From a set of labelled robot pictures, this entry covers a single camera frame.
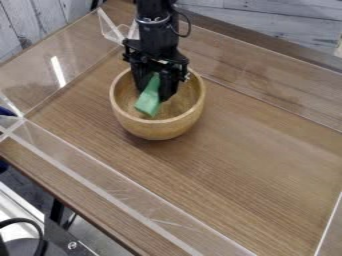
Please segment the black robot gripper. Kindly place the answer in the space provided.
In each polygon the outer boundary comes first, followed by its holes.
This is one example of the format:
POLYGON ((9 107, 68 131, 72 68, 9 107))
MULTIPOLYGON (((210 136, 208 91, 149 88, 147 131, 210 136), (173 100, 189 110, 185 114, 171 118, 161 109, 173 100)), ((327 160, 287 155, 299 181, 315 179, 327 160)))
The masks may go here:
POLYGON ((177 91, 179 81, 185 80, 188 58, 179 52, 179 38, 189 33, 179 33, 179 15, 155 17, 137 15, 140 39, 125 39, 123 59, 131 65, 135 86, 143 92, 153 73, 159 73, 159 98, 165 102, 177 91))

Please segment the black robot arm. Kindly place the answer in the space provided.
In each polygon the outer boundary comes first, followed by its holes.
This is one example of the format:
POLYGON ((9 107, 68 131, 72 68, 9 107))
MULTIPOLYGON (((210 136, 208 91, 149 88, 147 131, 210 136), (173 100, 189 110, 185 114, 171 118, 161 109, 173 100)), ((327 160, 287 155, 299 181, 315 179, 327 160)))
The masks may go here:
POLYGON ((129 63, 136 88, 147 88, 153 74, 159 75, 157 96, 167 101, 177 92, 179 83, 188 74, 188 58, 179 52, 179 16, 188 17, 175 8, 177 0, 135 0, 137 39, 123 40, 123 60, 129 63))

